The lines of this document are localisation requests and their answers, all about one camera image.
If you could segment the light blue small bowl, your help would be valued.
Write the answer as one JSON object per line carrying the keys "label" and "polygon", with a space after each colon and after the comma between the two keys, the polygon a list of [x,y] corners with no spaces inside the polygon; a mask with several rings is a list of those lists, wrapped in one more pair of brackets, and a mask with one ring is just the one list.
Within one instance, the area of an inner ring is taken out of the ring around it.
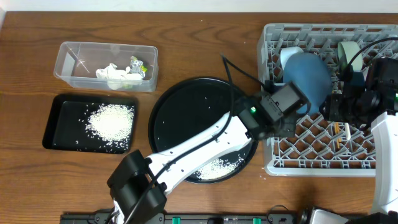
{"label": "light blue small bowl", "polygon": [[300,47],[283,48],[280,52],[280,64],[282,66],[282,69],[285,68],[286,63],[291,56],[293,56],[294,54],[300,54],[300,53],[303,53],[303,50]]}

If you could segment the wooden chopstick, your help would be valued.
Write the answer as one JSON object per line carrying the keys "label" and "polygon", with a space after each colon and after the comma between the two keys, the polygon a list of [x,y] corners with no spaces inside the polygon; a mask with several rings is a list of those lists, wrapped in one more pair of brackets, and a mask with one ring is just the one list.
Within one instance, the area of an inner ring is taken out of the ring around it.
{"label": "wooden chopstick", "polygon": [[[335,135],[339,135],[340,133],[340,128],[339,128],[339,123],[338,122],[334,122],[334,130],[335,130]],[[336,138],[336,148],[340,149],[340,138]]]}

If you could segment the dark blue bowl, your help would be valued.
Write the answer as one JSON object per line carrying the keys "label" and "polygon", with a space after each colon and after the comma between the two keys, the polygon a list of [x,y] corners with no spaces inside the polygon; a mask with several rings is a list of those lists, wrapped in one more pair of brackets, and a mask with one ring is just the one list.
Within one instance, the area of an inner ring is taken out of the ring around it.
{"label": "dark blue bowl", "polygon": [[332,93],[330,71],[317,55],[302,52],[289,57],[283,67],[283,82],[294,82],[308,98],[311,107],[308,115],[319,112],[319,107]]}

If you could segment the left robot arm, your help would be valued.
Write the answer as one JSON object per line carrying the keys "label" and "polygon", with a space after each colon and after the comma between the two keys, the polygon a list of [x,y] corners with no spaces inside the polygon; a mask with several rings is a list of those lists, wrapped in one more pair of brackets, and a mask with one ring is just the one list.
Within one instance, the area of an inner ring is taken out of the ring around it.
{"label": "left robot arm", "polygon": [[196,136],[168,150],[144,157],[136,150],[119,163],[107,181],[114,211],[108,223],[145,223],[160,213],[167,196],[198,169],[252,141],[280,134],[282,120],[302,106],[305,94],[289,82],[262,99],[231,100],[230,110]]}

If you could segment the foil snack wrapper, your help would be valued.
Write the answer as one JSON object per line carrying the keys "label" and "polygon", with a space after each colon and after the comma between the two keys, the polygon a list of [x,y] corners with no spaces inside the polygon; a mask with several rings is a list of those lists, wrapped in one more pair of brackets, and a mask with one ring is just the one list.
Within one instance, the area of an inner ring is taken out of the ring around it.
{"label": "foil snack wrapper", "polygon": [[128,74],[140,75],[142,79],[146,76],[147,68],[144,66],[144,62],[139,60],[137,57],[132,56],[130,61],[130,71]]}

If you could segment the round black serving tray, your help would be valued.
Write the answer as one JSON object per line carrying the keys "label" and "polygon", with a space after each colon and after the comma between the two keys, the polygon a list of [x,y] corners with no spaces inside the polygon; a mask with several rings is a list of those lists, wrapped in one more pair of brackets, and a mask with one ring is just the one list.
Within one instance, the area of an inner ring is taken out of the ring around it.
{"label": "round black serving tray", "polygon": [[[194,78],[169,88],[157,101],[149,118],[149,144],[152,152],[174,147],[209,128],[230,109],[229,83],[217,78]],[[195,184],[213,184],[241,172],[256,152],[254,141],[239,151],[219,159],[243,163],[232,173],[215,180],[200,180],[193,173],[185,180]]]}

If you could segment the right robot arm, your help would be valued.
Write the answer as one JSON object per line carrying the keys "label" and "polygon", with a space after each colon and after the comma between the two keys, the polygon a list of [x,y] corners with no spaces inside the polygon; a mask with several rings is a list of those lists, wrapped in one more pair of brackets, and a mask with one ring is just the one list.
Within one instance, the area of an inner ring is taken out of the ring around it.
{"label": "right robot arm", "polygon": [[371,213],[348,223],[397,223],[397,60],[376,59],[363,85],[344,82],[327,96],[320,112],[328,121],[371,128],[376,152],[376,185]]}

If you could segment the white napkin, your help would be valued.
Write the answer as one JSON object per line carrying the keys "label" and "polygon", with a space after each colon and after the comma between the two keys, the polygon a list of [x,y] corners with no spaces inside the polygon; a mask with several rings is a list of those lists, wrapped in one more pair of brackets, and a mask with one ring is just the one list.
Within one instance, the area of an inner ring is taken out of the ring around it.
{"label": "white napkin", "polygon": [[140,75],[128,74],[130,67],[126,67],[124,70],[118,69],[118,67],[110,63],[106,68],[99,68],[96,70],[96,77],[99,79],[106,79],[107,85],[112,90],[117,90],[124,87],[125,81],[142,81]]}

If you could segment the teal green bowl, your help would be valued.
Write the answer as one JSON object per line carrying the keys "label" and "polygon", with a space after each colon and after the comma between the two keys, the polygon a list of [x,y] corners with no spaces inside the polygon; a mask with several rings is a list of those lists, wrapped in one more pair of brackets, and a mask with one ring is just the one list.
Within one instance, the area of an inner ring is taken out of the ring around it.
{"label": "teal green bowl", "polygon": [[[338,62],[340,70],[343,71],[351,59],[360,51],[360,47],[356,42],[339,42],[338,43]],[[363,57],[359,54],[351,64],[355,72],[360,72],[363,67]]]}

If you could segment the white plastic spoon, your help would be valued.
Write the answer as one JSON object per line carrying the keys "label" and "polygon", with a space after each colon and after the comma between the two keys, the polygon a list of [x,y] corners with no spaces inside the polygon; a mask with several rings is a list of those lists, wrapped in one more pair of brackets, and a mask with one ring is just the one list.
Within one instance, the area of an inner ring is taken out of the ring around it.
{"label": "white plastic spoon", "polygon": [[345,123],[345,136],[347,141],[351,139],[351,131],[348,123]]}

